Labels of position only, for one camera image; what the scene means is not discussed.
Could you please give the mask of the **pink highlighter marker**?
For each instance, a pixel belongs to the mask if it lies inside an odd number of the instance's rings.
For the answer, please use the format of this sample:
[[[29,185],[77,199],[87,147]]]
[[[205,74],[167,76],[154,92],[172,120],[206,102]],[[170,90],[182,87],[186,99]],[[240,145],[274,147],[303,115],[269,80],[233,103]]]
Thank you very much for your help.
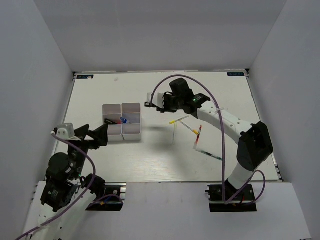
[[[120,120],[113,120],[113,119],[104,119],[104,123],[108,125],[121,125],[122,122]]]

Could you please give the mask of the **white pen vertical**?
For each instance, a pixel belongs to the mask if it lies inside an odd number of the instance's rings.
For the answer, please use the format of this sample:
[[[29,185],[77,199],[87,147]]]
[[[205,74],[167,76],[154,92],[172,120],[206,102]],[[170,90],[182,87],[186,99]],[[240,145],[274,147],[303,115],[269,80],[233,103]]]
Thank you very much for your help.
[[[175,122],[173,124],[173,135],[172,135],[172,144],[175,144],[175,138],[176,138],[176,131],[177,131],[177,123]]]

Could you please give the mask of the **blue cap glue bottle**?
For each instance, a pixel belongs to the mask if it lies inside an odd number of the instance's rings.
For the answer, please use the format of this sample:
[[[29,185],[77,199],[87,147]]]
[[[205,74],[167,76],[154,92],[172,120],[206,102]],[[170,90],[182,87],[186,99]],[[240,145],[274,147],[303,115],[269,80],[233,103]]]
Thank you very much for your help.
[[[120,121],[122,124],[131,124],[131,122],[123,116],[120,117]]]

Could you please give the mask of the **white pen orange tip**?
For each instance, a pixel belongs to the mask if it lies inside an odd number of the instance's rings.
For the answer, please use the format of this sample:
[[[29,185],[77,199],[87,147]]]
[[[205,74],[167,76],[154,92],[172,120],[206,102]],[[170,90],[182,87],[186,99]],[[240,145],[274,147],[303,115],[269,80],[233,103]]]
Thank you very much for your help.
[[[180,120],[180,123],[185,126],[188,130],[190,130],[191,132],[193,132],[194,134],[198,135],[199,132],[193,128],[191,128],[190,126],[188,126],[186,123],[184,123],[182,120]]]

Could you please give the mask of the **red pen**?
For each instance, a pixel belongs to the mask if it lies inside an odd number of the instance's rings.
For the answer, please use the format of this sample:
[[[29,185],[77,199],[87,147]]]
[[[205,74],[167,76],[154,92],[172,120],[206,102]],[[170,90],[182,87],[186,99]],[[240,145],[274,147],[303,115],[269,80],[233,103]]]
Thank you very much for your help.
[[[197,134],[196,141],[195,141],[195,144],[196,144],[196,145],[197,145],[198,142],[199,142],[199,138],[200,138],[200,135],[201,135],[201,131],[202,131],[202,125],[200,125],[199,130],[198,130],[198,134]]]

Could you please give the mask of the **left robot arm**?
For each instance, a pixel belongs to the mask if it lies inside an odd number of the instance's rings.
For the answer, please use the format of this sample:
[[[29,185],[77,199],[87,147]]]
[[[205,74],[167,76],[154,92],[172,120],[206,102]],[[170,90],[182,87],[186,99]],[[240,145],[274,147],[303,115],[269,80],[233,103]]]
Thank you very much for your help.
[[[46,184],[40,198],[39,229],[34,240],[70,240],[93,200],[105,196],[103,178],[94,170],[82,176],[85,161],[92,163],[88,152],[108,144],[108,124],[95,130],[89,124],[74,129],[73,124],[60,124],[52,136],[68,146],[67,152],[55,153],[48,162]]]

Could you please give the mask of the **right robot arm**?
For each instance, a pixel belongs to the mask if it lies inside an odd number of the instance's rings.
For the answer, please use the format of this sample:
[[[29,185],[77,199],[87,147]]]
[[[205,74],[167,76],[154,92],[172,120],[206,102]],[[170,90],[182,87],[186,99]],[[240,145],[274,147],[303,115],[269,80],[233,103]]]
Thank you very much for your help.
[[[171,91],[158,93],[154,89],[145,106],[160,113],[183,111],[221,131],[221,197],[228,204],[243,195],[259,166],[274,152],[268,127],[261,121],[251,123],[227,112],[206,87],[206,94],[195,94],[187,83],[192,77],[176,74],[173,78],[169,84]],[[226,177],[226,137],[237,144],[237,164],[229,177]]]

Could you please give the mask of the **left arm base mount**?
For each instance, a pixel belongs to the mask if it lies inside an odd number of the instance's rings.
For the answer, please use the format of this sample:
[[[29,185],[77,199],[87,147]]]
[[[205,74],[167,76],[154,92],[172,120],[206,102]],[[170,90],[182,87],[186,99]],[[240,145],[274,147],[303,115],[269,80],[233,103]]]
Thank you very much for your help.
[[[91,203],[89,212],[120,212],[126,196],[126,183],[106,183],[104,191]]]

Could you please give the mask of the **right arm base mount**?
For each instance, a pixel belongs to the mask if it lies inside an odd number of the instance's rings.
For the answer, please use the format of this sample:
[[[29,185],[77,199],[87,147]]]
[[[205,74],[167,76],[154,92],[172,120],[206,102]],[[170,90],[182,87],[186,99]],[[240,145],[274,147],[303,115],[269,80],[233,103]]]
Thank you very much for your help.
[[[255,193],[251,184],[247,185],[244,190],[228,204],[224,204],[223,202],[221,184],[208,185],[205,193],[208,196],[209,210],[211,213],[257,212],[256,203],[251,203],[255,200]]]

